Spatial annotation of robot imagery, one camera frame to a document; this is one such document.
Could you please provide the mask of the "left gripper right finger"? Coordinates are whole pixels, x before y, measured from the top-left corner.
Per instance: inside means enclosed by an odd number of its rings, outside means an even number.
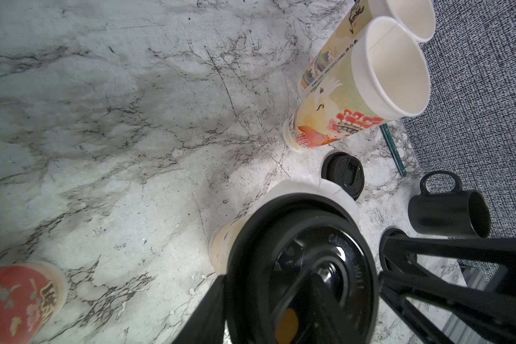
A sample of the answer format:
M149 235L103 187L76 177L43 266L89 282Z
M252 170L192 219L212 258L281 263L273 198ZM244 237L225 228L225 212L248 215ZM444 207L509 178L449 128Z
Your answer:
M361 343L361 334L321 279L310 281L312 337L316 343Z

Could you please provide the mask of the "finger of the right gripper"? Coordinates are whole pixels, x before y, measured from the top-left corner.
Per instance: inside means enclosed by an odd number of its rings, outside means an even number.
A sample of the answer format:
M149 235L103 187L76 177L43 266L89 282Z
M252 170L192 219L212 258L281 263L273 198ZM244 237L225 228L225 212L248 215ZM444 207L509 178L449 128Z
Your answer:
M383 301L424 343L451 343L409 300L455 314L485 340L516 343L516 297L452 285L436 277L396 272L379 274Z
M405 253L465 259L516 268L516 238L395 239Z

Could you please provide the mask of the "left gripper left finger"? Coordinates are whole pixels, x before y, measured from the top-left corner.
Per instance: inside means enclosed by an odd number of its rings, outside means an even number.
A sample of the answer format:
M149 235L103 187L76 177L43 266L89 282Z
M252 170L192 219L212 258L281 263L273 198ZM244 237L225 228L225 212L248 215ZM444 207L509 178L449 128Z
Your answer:
M172 344L223 343L226 276L220 275Z

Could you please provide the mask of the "black cup lid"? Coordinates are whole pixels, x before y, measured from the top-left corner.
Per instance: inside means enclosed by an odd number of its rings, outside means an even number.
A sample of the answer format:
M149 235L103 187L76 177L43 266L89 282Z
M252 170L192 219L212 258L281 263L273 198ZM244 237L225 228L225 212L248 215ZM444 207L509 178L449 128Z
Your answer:
M365 186L361 162L344 152L334 152L325 158L321 178L340 186L355 201L358 200Z
M374 256L358 225L334 201L309 193L261 206L229 255L226 321L233 343L274 343L287 310L297 315L297 343L312 337L310 281L321 279L369 343L378 315Z
M401 229L389 227L381 236L379 258L384 271L406 273L407 265L417 263L417 255L405 253L395 239L408 239L408 235Z

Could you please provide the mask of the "translucent leak-proof paper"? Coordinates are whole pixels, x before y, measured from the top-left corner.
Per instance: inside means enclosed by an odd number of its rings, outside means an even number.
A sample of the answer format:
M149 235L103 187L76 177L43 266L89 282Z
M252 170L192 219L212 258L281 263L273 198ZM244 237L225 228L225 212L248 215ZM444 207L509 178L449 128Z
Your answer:
M253 210L257 211L267 202L290 193L314 194L330 199L341 206L357 225L360 224L360 214L355 200L341 186L320 176L298 176L279 182L255 203Z

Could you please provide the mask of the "red patterned paper cup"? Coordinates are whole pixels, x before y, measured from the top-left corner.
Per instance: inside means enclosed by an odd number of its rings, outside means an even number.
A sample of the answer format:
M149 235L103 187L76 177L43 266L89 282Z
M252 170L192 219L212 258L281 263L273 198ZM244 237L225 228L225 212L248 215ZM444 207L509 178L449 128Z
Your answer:
M62 309L68 286L48 262L0 267L0 343L30 343Z

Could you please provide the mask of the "black mug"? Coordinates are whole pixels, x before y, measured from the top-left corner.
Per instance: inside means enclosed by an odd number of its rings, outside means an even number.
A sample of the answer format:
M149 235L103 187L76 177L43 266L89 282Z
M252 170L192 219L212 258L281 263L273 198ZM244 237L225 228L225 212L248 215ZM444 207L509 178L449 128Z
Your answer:
M435 175L450 176L454 188L444 193L428 190L427 181ZM424 235L485 239L490 236L492 220L483 195L463 189L462 180L450 171L426 173L420 181L420 194L413 196L408 217L414 230Z

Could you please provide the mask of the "red flower paper cup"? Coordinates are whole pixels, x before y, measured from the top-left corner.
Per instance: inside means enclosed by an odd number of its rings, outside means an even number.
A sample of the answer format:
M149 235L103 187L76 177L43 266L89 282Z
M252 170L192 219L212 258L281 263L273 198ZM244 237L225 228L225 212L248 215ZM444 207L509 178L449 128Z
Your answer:
M298 153L421 115L431 80L418 43L395 19L377 17L309 89L282 130L287 146Z

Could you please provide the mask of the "green handled fork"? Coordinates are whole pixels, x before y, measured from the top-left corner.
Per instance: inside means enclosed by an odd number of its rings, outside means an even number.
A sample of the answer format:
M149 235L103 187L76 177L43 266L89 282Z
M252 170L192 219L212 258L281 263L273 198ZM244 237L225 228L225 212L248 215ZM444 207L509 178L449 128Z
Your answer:
M399 173L400 176L402 177L406 177L407 176L407 173L406 173L406 169L404 168L404 164L403 164L403 161L401 159L401 156L398 152L398 149L395 145L395 142L394 142L394 139L393 139L393 136L391 135L391 132L387 126L387 124L383 124L381 126L381 133L384 137L384 140L388 146L388 150L390 151L391 153L391 156L394 160L394 163L396 165L396 168L397 168L397 171Z

